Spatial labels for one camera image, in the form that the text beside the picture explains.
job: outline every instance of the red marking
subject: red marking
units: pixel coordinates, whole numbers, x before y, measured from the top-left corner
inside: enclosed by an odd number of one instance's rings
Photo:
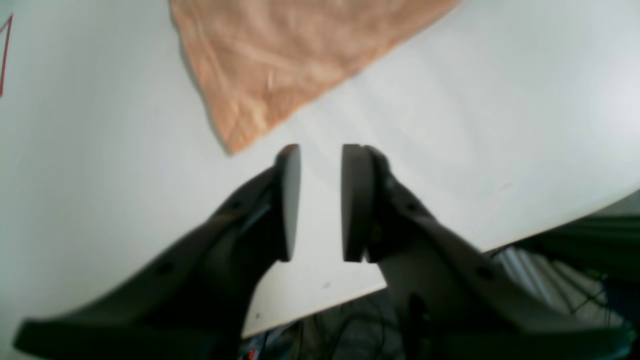
[[[6,29],[6,41],[4,42],[4,56],[2,58],[2,73],[0,74],[0,97],[2,97],[2,92],[4,89],[4,70],[6,68],[6,52],[9,50],[9,35],[11,35],[11,23],[13,21],[13,14],[11,14],[11,16],[9,16],[9,20],[7,20],[5,22],[4,25],[2,25],[2,28],[0,29],[0,33],[2,33],[4,31],[4,28]]]

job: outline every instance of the peach towel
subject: peach towel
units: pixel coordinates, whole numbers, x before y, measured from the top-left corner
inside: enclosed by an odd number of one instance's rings
[[[240,151],[458,0],[172,0],[222,139]]]

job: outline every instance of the white surface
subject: white surface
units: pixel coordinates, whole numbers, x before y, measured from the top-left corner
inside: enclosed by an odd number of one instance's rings
[[[384,287],[375,266],[340,260],[345,142],[378,146],[480,249],[640,188],[635,1],[464,2],[233,157],[207,123],[166,1],[14,10],[0,99],[0,356],[20,319],[116,286],[287,143],[303,155],[296,252],[260,283],[245,334]]]

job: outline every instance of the cable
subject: cable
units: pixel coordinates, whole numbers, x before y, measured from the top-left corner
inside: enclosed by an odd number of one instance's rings
[[[489,254],[489,258],[490,259],[495,258],[496,256],[502,254],[504,252],[504,250],[507,249],[507,248],[508,248],[508,246],[503,246],[503,247],[501,247],[499,249],[495,249],[493,252],[491,252],[491,254]]]
[[[376,308],[376,310],[378,311],[378,316],[380,317],[380,345],[378,345],[378,349],[374,353],[374,357],[373,357],[373,360],[377,360],[380,357],[380,355],[382,355],[382,351],[385,348],[385,340],[386,340],[386,338],[385,338],[385,319],[384,319],[384,316],[382,315],[382,309],[380,309],[380,306],[378,306],[370,298],[367,298],[367,302],[370,303],[373,307]]]
[[[558,294],[560,294],[560,298],[563,300],[564,304],[567,306],[567,309],[571,312],[571,314],[574,314],[575,311],[573,310],[573,304],[571,303],[571,300],[569,300],[569,297],[566,295],[566,293],[562,289],[562,286],[560,286],[560,284],[558,284],[556,279],[553,276],[551,276],[549,271],[544,266],[542,266],[542,264],[540,263],[540,260],[537,257],[533,256],[532,259],[534,263],[536,263],[536,265],[538,266],[538,270],[540,270],[543,273],[543,275],[549,280],[549,282],[551,282],[551,285],[556,289]]]
[[[556,271],[558,276],[560,276],[567,284],[571,285],[571,287],[574,288],[576,291],[583,294],[585,297],[591,296],[590,292],[588,292],[582,286],[580,286],[577,282],[575,282],[571,277],[569,277],[569,275],[566,275],[555,263],[549,263],[549,266],[551,266]],[[605,309],[609,308],[607,304],[601,302],[596,298],[592,298],[591,301],[597,306],[603,307]]]
[[[593,299],[597,298],[602,293],[604,293],[604,289],[600,289],[600,291],[598,291],[597,293],[590,295],[589,297],[584,299],[584,301],[581,302],[578,306],[576,306],[575,309],[572,309],[572,314],[575,314],[578,310],[580,310],[580,308],[582,308],[586,304],[589,304]]]
[[[267,349],[267,338],[269,337],[269,331],[264,333],[264,338],[262,339],[262,346],[260,347],[260,352],[255,357],[255,360],[258,360],[262,357],[263,352]]]
[[[381,325],[383,332],[380,333],[381,334],[380,344],[376,349],[376,355],[374,356],[374,359],[377,359],[380,356],[380,354],[382,353],[382,350],[384,349],[384,344],[386,341],[386,329],[398,330],[398,327],[392,323],[388,323],[382,317],[382,310],[380,309],[380,307],[378,307],[375,304],[374,306],[376,306],[379,309],[379,317],[373,317],[366,313],[353,313],[349,315],[346,319],[344,319],[344,321],[341,323],[340,327],[338,328],[338,331],[335,333],[335,336],[333,337],[333,341],[330,342],[329,351],[327,352],[327,356],[326,356],[327,360],[333,359],[335,352],[338,349],[338,345],[342,340],[342,335],[344,334],[344,331],[349,327],[349,325],[352,322],[356,320],[362,321],[362,322],[373,322]]]
[[[302,359],[302,347],[305,341],[305,323],[300,320],[300,338],[298,339],[298,360]]]
[[[326,354],[326,337],[324,336],[324,327],[320,324],[320,316],[318,314],[314,314],[312,320],[314,334],[316,335],[316,340],[319,343],[319,353]]]

